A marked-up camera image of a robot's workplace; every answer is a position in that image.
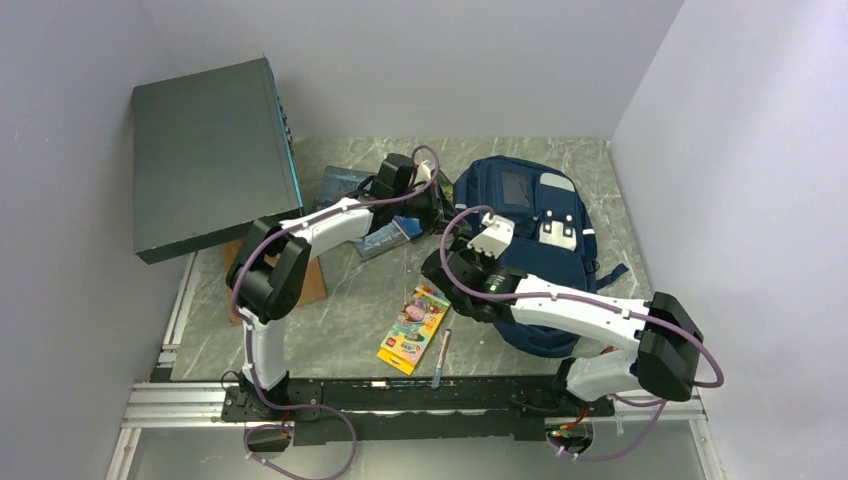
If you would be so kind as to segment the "Animal Farm book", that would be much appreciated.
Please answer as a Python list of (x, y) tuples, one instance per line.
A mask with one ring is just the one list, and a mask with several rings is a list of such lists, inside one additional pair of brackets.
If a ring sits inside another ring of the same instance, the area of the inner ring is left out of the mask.
[(422, 223), (416, 218), (395, 216), (389, 224), (352, 243), (360, 258), (369, 260), (425, 234), (441, 233), (453, 215), (454, 187), (453, 182), (442, 174), (437, 185), (441, 210), (433, 222)]

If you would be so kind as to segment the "navy blue student backpack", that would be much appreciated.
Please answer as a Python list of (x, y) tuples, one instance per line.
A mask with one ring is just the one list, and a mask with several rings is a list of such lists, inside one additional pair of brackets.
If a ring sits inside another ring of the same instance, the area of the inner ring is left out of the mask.
[(498, 263), (557, 285), (596, 293), (629, 271), (624, 264), (599, 277), (596, 232), (574, 182), (529, 160), (491, 156), (474, 162), (454, 183), (456, 210), (487, 205), (514, 223)]

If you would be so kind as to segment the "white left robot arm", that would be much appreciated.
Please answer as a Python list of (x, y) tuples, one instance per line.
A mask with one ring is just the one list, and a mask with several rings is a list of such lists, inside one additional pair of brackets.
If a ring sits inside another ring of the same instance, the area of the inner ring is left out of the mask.
[(226, 276), (230, 310), (243, 326), (245, 360), (239, 384), (248, 407), (264, 420), (294, 409), (285, 364), (284, 318), (297, 306), (312, 260), (359, 241), (397, 217), (425, 229), (443, 217), (440, 160), (392, 153), (378, 172), (329, 207), (296, 219), (256, 220)]

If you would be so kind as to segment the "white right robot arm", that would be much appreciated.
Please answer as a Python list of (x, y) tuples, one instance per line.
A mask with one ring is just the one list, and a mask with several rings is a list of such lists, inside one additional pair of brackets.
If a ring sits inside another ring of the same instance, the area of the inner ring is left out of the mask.
[(551, 388), (557, 411), (574, 415), (588, 402), (641, 388), (674, 402), (691, 399), (704, 358), (703, 335), (673, 295), (620, 299), (580, 291), (483, 260), (462, 247), (437, 249), (422, 275), (456, 311), (497, 327), (559, 330), (614, 347), (614, 352), (567, 362)]

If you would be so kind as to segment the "Nineteen Eighty-Four book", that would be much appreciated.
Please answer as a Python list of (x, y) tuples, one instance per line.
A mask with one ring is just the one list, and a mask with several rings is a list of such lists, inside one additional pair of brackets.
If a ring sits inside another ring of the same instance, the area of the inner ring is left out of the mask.
[(368, 171), (327, 166), (314, 198), (313, 210), (322, 210), (335, 204), (372, 176), (374, 173)]

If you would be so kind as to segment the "yellow crayon box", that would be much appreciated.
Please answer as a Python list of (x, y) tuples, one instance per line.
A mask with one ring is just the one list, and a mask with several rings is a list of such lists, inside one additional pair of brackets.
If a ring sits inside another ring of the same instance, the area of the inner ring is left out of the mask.
[(377, 357), (411, 375), (450, 308), (440, 291), (418, 284), (381, 341)]

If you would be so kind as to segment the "blue pen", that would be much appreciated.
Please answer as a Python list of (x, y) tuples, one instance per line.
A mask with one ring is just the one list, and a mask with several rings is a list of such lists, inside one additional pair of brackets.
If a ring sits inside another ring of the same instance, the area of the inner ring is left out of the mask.
[(440, 350), (438, 353), (437, 361), (435, 364), (434, 374), (431, 380), (431, 388), (437, 389), (440, 386), (441, 378), (443, 375), (444, 363), (447, 356), (447, 351), (449, 348), (450, 340), (452, 337), (452, 331), (450, 329), (446, 329), (442, 338), (442, 342), (440, 345)]

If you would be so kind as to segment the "wooden board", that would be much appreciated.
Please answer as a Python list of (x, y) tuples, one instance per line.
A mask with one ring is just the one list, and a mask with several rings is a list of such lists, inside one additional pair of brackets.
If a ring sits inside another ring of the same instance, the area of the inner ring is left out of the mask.
[(297, 306), (326, 299), (319, 260), (307, 260), (307, 253), (302, 239), (276, 240), (257, 256), (230, 298), (263, 325), (285, 317)]

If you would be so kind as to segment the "dark grey metal equipment box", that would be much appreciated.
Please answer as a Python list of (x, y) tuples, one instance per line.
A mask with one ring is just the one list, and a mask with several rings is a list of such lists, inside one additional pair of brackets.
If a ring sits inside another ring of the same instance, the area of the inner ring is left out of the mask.
[(292, 135), (267, 58), (135, 87), (133, 250), (148, 265), (303, 215)]

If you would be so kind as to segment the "aluminium frame rail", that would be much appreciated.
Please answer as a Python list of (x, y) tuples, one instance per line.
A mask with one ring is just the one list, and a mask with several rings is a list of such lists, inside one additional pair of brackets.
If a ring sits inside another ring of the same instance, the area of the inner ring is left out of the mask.
[[(517, 441), (509, 437), (412, 439), (360, 441), (352, 434), (345, 441), (323, 445), (297, 446), (292, 436), (284, 438), (276, 422), (237, 424), (221, 419), (225, 390), (235, 381), (185, 381), (171, 379), (173, 364), (182, 344), (190, 309), (195, 303), (202, 279), (206, 252), (193, 253), (187, 265), (175, 301), (159, 361), (151, 378), (133, 386), (121, 424), (119, 440), (108, 470), (111, 479), (165, 479), (174, 477), (182, 455), (175, 445), (162, 449), (159, 457), (144, 461), (142, 456), (153, 448), (157, 437), (170, 440), (185, 437), (199, 450), (200, 463), (211, 469), (214, 478), (230, 479), (236, 474), (233, 456), (213, 454), (205, 440), (206, 432), (229, 434), (241, 438), (254, 432), (260, 444), (260, 463), (268, 466), (273, 456), (284, 451), (310, 460), (323, 447), (342, 447), (356, 440), (353, 470), (366, 465), (366, 452), (379, 447), (386, 459), (395, 459), (400, 448), (422, 448), (429, 452), (424, 460), (425, 474), (430, 479), (443, 479), (449, 465), (461, 457), (477, 461), (487, 478), (503, 475), (516, 461), (516, 452), (539, 441)], [(618, 399), (608, 400), (614, 412), (609, 417), (581, 419), (571, 439), (584, 447), (584, 457), (602, 456), (605, 445), (612, 445), (610, 462), (599, 465), (601, 478), (621, 479), (637, 460), (652, 466), (651, 475), (658, 478), (663, 471), (677, 479), (722, 479), (726, 473), (719, 458), (706, 412), (699, 396), (683, 403), (671, 403), (664, 409), (654, 406), (646, 393), (632, 391)]]

